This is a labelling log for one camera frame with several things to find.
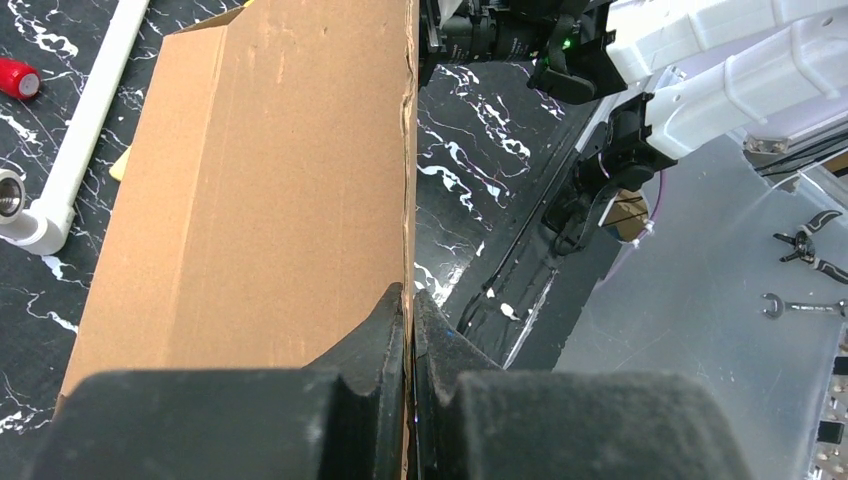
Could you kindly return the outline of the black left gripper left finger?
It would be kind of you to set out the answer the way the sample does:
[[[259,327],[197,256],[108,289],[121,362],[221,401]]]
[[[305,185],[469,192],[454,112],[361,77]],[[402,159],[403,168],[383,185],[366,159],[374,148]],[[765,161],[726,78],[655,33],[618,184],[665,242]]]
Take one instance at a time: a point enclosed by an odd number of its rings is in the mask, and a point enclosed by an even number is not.
[[[299,369],[119,370],[84,380],[33,479],[396,479],[402,287]]]

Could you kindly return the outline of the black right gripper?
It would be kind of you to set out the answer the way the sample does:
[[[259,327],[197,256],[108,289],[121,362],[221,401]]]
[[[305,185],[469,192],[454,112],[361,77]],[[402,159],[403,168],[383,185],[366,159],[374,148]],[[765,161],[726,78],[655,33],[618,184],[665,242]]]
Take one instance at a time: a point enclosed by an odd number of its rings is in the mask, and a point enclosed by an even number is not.
[[[556,20],[555,1],[421,1],[418,85],[439,65],[532,60]]]

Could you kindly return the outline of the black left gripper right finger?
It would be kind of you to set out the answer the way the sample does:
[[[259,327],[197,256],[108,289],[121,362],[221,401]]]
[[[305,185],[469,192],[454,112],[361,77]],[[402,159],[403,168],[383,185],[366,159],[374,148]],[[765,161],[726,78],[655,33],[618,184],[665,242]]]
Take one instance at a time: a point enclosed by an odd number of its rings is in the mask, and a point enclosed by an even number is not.
[[[718,404],[668,372],[498,366],[414,297],[421,479],[748,479]]]

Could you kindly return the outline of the brown cardboard box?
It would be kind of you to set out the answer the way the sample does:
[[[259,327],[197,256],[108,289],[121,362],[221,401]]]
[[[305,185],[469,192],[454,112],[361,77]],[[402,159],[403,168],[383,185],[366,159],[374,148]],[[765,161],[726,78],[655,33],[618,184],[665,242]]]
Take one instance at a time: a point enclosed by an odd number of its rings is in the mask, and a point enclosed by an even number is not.
[[[256,1],[164,39],[54,419],[98,373],[299,369],[403,306],[416,15]]]

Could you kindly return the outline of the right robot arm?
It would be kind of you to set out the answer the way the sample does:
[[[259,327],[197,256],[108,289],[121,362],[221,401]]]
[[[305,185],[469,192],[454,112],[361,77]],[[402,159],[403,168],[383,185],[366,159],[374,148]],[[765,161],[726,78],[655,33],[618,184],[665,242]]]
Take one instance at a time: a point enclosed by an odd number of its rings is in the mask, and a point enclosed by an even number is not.
[[[584,248],[623,190],[704,144],[847,90],[843,1],[423,1],[419,82],[442,65],[529,61],[527,85],[615,100],[545,213]]]

